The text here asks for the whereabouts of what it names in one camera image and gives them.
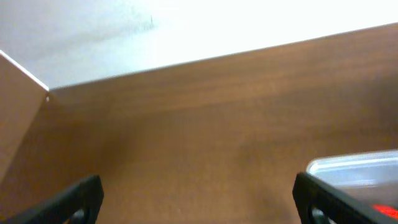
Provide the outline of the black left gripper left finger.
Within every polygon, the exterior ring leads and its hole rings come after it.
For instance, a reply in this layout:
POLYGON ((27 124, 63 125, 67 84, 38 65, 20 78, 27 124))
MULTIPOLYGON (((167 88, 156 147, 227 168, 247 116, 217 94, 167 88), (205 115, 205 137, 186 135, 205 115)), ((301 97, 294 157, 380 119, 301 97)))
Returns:
POLYGON ((104 199, 100 176, 91 175, 1 224, 95 224, 104 199))

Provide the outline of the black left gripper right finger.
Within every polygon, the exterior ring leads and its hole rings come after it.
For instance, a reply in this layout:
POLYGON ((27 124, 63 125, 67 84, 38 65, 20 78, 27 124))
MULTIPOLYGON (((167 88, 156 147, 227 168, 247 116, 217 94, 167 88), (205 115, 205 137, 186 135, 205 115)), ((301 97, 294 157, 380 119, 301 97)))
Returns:
POLYGON ((375 210, 306 172, 296 175, 292 195, 302 223, 397 223, 396 218, 375 210))

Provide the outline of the clear plastic container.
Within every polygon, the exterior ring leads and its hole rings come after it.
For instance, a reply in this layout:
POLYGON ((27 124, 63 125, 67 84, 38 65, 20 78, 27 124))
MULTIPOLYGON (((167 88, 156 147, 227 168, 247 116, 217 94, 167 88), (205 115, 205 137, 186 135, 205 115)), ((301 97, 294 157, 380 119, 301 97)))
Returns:
POLYGON ((317 158, 306 172, 367 205, 397 208, 397 149, 317 158))

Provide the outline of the orange handled pliers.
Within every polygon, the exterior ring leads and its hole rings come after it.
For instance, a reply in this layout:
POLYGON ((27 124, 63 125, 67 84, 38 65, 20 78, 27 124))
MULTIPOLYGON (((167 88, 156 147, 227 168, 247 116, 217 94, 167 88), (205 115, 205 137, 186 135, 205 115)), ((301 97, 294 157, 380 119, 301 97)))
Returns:
POLYGON ((398 209, 388 206, 388 205, 373 205, 373 209, 377 210, 378 212, 394 218, 394 219, 398 219, 398 209))

